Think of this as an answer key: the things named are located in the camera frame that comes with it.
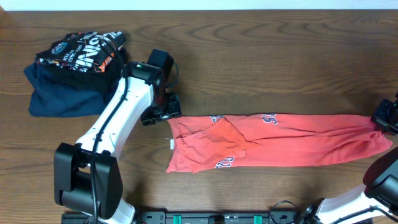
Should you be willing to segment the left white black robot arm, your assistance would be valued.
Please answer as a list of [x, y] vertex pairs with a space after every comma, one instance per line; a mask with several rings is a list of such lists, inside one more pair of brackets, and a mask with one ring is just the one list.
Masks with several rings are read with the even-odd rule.
[[73, 213], [62, 223], [134, 223], [136, 209], [123, 199], [118, 160], [134, 125], [178, 117], [175, 93], [168, 93], [175, 62], [130, 63], [118, 89], [94, 125], [76, 143], [55, 151], [54, 199]]

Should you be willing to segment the red orange t-shirt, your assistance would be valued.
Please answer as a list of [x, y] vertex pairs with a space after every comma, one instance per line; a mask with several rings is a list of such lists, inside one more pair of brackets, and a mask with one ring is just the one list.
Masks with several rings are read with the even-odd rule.
[[169, 120], [167, 172], [229, 167], [327, 166], [364, 159], [392, 141], [369, 117], [354, 114], [182, 116]]

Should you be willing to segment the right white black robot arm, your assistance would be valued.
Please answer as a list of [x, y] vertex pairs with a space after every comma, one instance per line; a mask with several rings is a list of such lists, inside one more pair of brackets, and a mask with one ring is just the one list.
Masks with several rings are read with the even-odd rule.
[[380, 216], [397, 222], [397, 148], [369, 167], [360, 186], [309, 206], [297, 222], [370, 223]]

